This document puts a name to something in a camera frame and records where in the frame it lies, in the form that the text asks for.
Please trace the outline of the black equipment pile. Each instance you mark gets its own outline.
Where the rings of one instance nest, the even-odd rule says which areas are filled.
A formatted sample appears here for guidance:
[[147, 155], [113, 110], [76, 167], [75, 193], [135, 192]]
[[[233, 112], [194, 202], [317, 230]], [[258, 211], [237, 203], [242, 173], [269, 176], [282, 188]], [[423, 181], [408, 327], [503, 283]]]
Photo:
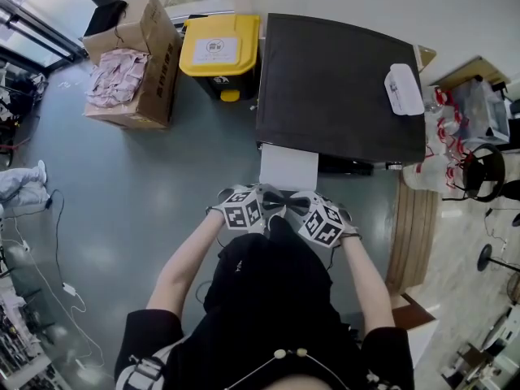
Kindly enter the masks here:
[[37, 112], [48, 80], [42, 74], [6, 69], [0, 80], [0, 169], [11, 167], [20, 148], [28, 144], [40, 121]]

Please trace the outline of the black cloth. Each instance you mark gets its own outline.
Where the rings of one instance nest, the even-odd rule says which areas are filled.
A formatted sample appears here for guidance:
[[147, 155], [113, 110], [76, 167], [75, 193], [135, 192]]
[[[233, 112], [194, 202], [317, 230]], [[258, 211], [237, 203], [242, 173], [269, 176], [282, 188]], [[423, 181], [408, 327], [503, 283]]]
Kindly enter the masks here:
[[125, 12], [127, 5], [126, 1], [119, 0], [98, 6], [84, 32], [84, 38], [115, 27], [119, 22], [120, 16]]

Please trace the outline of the person's black clothing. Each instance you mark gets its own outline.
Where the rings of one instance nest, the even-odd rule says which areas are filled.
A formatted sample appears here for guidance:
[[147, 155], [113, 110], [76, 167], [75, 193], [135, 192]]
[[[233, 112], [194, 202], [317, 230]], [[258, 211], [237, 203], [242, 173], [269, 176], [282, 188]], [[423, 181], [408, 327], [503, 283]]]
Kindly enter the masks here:
[[128, 315], [116, 389], [264, 390], [301, 379], [330, 390], [414, 390], [407, 332], [382, 327], [357, 343], [331, 286], [288, 222], [268, 236], [238, 236], [219, 254], [192, 333], [165, 310]]

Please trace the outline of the cluttered equipment shelf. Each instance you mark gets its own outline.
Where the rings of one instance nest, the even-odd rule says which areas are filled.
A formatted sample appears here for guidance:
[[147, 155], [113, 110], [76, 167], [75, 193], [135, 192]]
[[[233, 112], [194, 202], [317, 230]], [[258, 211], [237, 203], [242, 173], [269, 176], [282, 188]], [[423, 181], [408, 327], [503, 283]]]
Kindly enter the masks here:
[[0, 279], [0, 388], [2, 390], [60, 390], [51, 361], [32, 333], [24, 310], [27, 302], [16, 293], [9, 276]]

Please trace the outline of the white paper sheet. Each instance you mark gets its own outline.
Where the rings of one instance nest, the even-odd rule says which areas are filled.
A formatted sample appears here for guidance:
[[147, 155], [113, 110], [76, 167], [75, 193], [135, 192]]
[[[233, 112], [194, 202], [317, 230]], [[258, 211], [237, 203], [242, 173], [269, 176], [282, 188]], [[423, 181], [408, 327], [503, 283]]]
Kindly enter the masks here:
[[318, 167], [319, 155], [316, 153], [263, 144], [259, 182], [278, 190], [314, 191]]

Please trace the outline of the pile of pink cloths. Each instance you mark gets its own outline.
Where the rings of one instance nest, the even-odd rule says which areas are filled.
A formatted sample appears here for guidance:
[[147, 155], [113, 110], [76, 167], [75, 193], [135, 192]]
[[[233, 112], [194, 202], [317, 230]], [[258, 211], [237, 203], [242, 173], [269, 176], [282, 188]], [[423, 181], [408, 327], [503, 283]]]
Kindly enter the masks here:
[[130, 102], [145, 76], [150, 55], [132, 49], [116, 49], [102, 54], [91, 73], [87, 103], [108, 108]]

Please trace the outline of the clear plastic storage bin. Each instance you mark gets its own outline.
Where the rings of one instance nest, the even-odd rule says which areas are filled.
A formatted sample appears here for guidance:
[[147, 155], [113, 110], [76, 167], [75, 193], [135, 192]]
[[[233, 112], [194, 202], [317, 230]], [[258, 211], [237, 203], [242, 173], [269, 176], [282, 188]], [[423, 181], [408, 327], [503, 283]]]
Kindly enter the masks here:
[[505, 100], [487, 81], [473, 78], [452, 89], [451, 93], [463, 116], [464, 124], [459, 133], [467, 146], [509, 142]]

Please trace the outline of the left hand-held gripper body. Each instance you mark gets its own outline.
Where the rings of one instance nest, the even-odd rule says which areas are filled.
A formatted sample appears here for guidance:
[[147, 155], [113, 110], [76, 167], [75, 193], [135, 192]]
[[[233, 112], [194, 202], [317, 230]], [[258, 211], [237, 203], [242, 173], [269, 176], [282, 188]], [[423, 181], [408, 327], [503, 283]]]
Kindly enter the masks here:
[[266, 190], [266, 184], [237, 184], [219, 192], [216, 209], [223, 214], [229, 230], [265, 232], [267, 223], [262, 202]]

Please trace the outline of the person's left forearm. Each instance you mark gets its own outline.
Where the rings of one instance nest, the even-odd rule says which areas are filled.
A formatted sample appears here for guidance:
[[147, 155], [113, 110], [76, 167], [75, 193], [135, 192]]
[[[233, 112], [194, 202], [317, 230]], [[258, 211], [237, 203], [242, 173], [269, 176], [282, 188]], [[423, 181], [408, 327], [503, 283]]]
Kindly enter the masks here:
[[146, 306], [147, 310], [165, 310], [178, 319], [182, 318], [189, 289], [223, 225], [223, 214], [211, 209], [161, 270]]

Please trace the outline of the person's right forearm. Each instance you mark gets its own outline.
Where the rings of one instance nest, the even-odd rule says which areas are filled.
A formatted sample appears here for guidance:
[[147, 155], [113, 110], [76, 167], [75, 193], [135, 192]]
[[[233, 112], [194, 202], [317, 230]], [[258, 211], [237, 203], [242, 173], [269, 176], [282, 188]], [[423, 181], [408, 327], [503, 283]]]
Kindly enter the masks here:
[[382, 327], [394, 327], [388, 289], [360, 238], [345, 236], [340, 243], [353, 276], [357, 299], [363, 314], [365, 334]]

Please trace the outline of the pile of white plastic bags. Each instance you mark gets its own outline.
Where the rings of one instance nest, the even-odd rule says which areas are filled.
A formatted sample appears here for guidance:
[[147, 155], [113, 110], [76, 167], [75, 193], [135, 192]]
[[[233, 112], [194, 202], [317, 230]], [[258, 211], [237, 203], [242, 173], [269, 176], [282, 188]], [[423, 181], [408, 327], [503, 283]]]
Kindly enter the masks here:
[[462, 199], [462, 168], [469, 150], [464, 146], [461, 130], [469, 120], [460, 112], [449, 91], [439, 86], [423, 90], [426, 126], [426, 153], [422, 162], [404, 167], [405, 184], [414, 190], [439, 193], [444, 200]]

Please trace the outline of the white printed board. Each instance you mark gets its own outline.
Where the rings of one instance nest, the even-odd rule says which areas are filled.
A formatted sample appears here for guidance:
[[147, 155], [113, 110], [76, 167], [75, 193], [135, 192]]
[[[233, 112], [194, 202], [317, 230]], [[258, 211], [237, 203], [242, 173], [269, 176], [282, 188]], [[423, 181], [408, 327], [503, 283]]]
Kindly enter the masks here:
[[413, 368], [417, 367], [420, 359], [430, 344], [439, 323], [440, 321], [434, 318], [430, 322], [407, 330]]

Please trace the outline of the flat cardboard sheet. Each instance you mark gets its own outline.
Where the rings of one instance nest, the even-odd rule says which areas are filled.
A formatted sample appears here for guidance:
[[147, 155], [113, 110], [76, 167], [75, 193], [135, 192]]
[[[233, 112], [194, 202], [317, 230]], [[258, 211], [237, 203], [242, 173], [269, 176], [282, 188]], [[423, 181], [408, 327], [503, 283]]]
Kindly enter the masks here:
[[508, 85], [511, 79], [502, 73], [482, 56], [477, 56], [448, 75], [433, 82], [433, 86], [439, 86], [443, 90], [452, 90], [467, 81], [482, 78], [491, 85], [504, 83]]

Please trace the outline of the white packet on cabinet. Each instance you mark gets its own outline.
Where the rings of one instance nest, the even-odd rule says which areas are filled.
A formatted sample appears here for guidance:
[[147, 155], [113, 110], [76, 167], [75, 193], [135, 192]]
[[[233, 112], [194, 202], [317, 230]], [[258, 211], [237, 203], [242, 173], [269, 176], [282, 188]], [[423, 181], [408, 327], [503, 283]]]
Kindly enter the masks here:
[[392, 64], [383, 84], [395, 115], [415, 116], [424, 113], [423, 98], [409, 65]]

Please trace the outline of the large brown cardboard box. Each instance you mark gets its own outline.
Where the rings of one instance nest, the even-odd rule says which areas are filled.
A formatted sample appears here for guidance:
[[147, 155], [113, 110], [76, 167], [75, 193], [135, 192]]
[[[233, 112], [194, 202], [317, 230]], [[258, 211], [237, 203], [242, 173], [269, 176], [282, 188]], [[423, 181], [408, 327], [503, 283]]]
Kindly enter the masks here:
[[101, 108], [86, 101], [84, 115], [123, 129], [162, 129], [171, 121], [182, 40], [160, 0], [127, 0], [118, 24], [83, 38], [93, 67], [103, 53], [132, 49], [150, 55], [133, 99]]

